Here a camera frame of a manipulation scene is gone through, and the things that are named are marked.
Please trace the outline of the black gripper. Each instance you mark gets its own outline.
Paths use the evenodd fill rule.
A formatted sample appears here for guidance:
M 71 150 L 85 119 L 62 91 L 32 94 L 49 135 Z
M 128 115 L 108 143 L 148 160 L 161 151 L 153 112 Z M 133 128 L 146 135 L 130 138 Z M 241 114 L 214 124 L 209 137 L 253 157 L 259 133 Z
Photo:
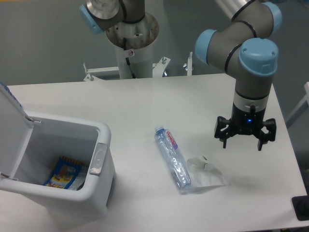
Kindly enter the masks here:
M 255 112 L 245 112 L 237 108 L 234 104 L 230 119 L 222 116 L 217 117 L 214 137 L 223 142 L 223 148 L 226 148 L 228 138 L 239 135 L 254 135 L 258 139 L 257 149 L 262 150 L 263 145 L 268 141 L 276 139 L 276 120 L 270 118 L 263 121 L 266 109 Z

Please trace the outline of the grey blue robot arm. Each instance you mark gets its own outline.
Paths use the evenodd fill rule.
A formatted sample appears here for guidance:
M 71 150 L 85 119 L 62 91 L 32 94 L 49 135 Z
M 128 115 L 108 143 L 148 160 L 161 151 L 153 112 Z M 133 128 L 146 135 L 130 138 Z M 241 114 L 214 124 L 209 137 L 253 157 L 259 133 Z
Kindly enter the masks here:
M 234 135 L 253 135 L 258 148 L 276 138 L 275 119 L 264 120 L 279 50 L 269 36 L 278 30 L 282 14 L 277 5 L 257 0 L 219 0 L 231 25 L 202 32 L 195 55 L 236 81 L 230 119 L 218 117 L 214 136 L 222 142 Z M 122 79 L 152 78 L 152 44 L 159 27 L 142 0 L 88 0 L 79 8 L 94 33 L 105 32 L 116 47 Z

